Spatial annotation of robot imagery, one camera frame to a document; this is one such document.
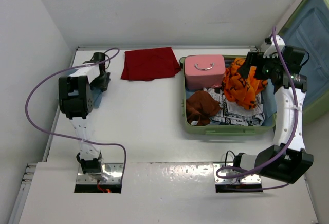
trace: orange patterned cloth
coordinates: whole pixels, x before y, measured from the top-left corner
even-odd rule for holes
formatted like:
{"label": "orange patterned cloth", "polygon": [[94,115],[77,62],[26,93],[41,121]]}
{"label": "orange patterned cloth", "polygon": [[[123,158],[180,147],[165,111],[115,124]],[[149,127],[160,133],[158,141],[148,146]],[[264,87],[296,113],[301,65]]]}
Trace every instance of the orange patterned cloth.
{"label": "orange patterned cloth", "polygon": [[257,107],[256,95],[262,92],[267,86],[267,80],[254,78],[256,67],[250,68],[247,79],[241,78],[237,69],[242,66],[244,59],[236,58],[229,68],[226,68],[223,80],[224,93],[227,100],[236,102],[245,109]]}

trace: open suitcase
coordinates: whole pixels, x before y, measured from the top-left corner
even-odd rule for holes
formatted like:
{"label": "open suitcase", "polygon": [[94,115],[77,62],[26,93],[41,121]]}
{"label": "open suitcase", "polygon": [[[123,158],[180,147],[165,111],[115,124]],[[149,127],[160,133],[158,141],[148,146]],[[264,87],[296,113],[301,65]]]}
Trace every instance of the open suitcase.
{"label": "open suitcase", "polygon": [[[329,110],[329,0],[303,0],[278,35],[283,38],[285,45],[301,47],[309,53],[309,61],[302,67],[300,74],[308,78],[303,105],[303,123],[310,123]],[[224,57],[226,63],[233,59],[228,55]],[[180,59],[183,67],[184,60],[185,58]],[[268,84],[266,90],[262,92],[265,113],[262,126],[190,125],[185,111],[188,97],[189,93],[186,91],[183,100],[183,116],[186,131],[189,133],[222,136],[255,135],[265,133],[275,126],[276,103],[272,84]]]}

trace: white table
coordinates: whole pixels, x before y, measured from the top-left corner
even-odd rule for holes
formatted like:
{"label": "white table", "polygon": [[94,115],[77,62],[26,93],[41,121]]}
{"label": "white table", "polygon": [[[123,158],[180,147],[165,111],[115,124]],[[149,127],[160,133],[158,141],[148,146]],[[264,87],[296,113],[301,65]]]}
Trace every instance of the white table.
{"label": "white table", "polygon": [[[174,49],[193,54],[246,55],[249,48]],[[94,51],[79,50],[74,65]],[[20,223],[312,223],[315,212],[304,179],[266,193],[215,193],[211,162],[227,150],[257,154],[273,131],[258,136],[187,134],[181,101],[183,73],[151,82],[121,80],[124,50],[111,61],[111,82],[91,113],[99,142],[127,149],[122,194],[75,194],[77,141],[55,137],[39,163]],[[60,114],[56,132],[74,135]],[[106,162],[122,162],[120,148],[103,147]],[[263,186],[282,184],[262,178]]]}

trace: pink lunch box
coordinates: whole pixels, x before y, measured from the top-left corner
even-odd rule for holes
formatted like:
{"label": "pink lunch box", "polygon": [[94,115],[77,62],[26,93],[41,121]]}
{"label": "pink lunch box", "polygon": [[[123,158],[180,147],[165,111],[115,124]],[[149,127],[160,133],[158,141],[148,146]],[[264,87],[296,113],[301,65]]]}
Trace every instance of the pink lunch box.
{"label": "pink lunch box", "polygon": [[192,55],[185,58],[186,85],[190,90],[220,88],[224,76],[222,55]]}

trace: red cloth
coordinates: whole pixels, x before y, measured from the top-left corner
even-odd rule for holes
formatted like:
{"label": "red cloth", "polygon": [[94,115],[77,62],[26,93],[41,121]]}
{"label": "red cloth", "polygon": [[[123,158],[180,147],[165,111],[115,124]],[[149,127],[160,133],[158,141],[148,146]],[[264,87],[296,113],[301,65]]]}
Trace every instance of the red cloth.
{"label": "red cloth", "polygon": [[124,80],[151,81],[171,78],[181,70],[171,48],[127,51],[121,78]]}

